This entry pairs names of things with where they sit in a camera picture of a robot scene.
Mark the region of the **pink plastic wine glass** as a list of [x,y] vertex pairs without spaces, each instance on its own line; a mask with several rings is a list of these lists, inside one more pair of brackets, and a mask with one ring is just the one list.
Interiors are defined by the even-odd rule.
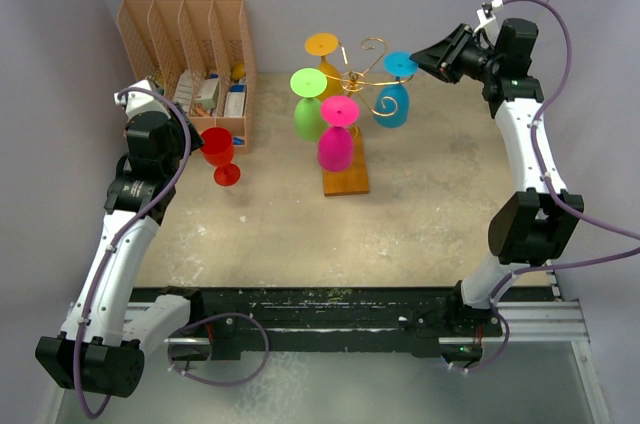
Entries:
[[318,163],[328,172],[345,171],[354,156],[354,142],[349,127],[359,117],[358,105],[350,97],[331,96],[321,105],[321,117],[328,128],[318,142]]

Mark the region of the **red plastic wine glass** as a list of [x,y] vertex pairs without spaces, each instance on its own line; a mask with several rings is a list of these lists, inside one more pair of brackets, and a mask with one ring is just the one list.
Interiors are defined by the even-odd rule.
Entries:
[[235,185],[241,177],[241,170],[233,162],[235,152],[231,133],[221,127],[211,127],[201,137],[204,145],[200,150],[205,160],[214,167],[215,183],[223,187]]

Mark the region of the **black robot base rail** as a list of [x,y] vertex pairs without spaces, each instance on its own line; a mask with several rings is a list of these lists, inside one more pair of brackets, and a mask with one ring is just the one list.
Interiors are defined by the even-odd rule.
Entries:
[[180,357],[204,351],[212,360],[244,352],[408,353],[429,358],[453,353],[473,360],[481,338],[499,337],[489,310],[463,305],[454,287],[205,287],[195,319],[220,315],[197,330],[174,333]]

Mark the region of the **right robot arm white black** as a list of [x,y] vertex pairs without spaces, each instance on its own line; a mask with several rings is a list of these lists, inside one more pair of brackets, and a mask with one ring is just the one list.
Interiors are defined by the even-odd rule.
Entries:
[[519,270],[539,268],[564,252],[584,209],[556,169],[540,110],[543,92],[530,76],[536,24],[505,20],[494,44],[482,46],[467,24],[440,42],[411,54],[436,79],[456,84],[469,77],[483,85],[482,96],[502,135],[514,193],[489,224],[489,253],[460,284],[461,301],[445,310],[446,327],[467,335],[487,309],[516,279]]

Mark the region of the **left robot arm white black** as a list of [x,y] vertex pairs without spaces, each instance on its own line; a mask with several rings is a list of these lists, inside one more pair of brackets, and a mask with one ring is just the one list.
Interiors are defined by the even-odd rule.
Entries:
[[125,398],[139,384],[146,359],[178,330],[202,331],[197,291],[169,290],[138,317],[126,311],[142,260],[176,190],[185,159],[203,141],[181,109],[155,103],[126,107],[128,151],[107,189],[101,238],[77,301],[55,337],[40,338],[36,360],[63,389]]

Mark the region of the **blue plastic wine glass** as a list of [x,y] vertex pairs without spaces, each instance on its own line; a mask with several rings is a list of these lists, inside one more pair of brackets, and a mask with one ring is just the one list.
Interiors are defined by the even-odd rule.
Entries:
[[408,52],[396,51],[384,58],[383,66],[393,80],[378,93],[374,120],[382,127],[395,129],[403,126],[408,119],[410,97],[405,81],[416,73],[418,65],[410,59]]

